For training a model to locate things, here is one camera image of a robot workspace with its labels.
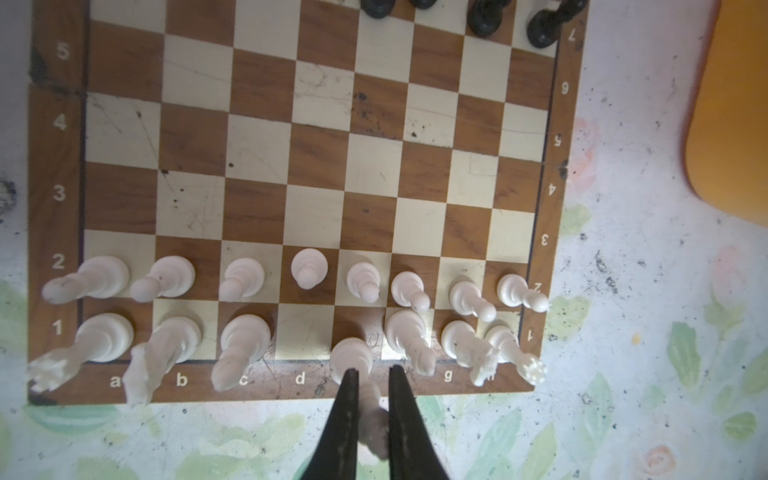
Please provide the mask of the white king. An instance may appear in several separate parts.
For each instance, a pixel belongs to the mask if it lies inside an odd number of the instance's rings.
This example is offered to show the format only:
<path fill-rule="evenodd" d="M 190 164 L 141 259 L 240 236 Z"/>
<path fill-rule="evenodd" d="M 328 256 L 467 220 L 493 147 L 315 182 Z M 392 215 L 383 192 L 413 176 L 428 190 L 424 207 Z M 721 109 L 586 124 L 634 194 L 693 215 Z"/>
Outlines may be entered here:
<path fill-rule="evenodd" d="M 333 380 L 341 384 L 344 373 L 351 368 L 358 372 L 358 441 L 367 446 L 380 460 L 389 457 L 389 412 L 381 407 L 381 391 L 370 379 L 373 354 L 368 344 L 357 337 L 338 342 L 330 354 Z"/>

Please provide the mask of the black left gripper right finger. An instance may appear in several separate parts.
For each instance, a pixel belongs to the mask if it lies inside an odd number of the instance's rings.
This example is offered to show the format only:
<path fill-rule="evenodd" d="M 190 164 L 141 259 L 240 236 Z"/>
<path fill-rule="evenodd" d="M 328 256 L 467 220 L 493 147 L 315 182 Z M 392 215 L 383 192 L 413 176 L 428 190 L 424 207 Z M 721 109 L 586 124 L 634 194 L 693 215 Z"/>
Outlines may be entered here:
<path fill-rule="evenodd" d="M 448 479 L 400 365 L 389 372 L 389 478 Z"/>

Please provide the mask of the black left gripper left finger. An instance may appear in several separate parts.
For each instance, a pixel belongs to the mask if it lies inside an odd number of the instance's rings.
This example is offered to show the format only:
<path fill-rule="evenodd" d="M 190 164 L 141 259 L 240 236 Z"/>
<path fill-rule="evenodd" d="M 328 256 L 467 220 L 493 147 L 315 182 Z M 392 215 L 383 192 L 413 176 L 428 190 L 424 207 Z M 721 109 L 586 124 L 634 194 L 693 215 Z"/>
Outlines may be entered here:
<path fill-rule="evenodd" d="M 349 368 L 301 479 L 356 479 L 358 419 L 359 372 Z"/>

